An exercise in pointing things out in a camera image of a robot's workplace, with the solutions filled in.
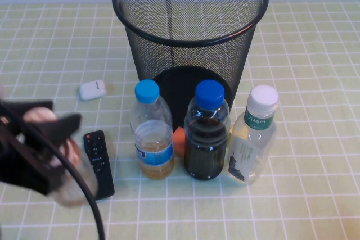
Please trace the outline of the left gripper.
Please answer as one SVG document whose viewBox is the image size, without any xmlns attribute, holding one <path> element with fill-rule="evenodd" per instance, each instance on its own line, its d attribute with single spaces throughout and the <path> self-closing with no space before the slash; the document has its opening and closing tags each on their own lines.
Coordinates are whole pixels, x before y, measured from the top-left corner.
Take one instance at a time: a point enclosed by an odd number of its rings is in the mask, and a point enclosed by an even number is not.
<svg viewBox="0 0 360 240">
<path fill-rule="evenodd" d="M 14 133 L 1 127 L 1 182 L 36 191 L 48 196 L 63 185 L 65 168 L 53 167 L 47 159 L 54 157 L 46 145 L 61 146 L 76 133 L 81 114 L 70 114 L 53 121 L 52 101 L 2 102 L 24 121 L 46 121 L 42 133 L 28 134 L 28 142 L 21 143 Z"/>
</svg>

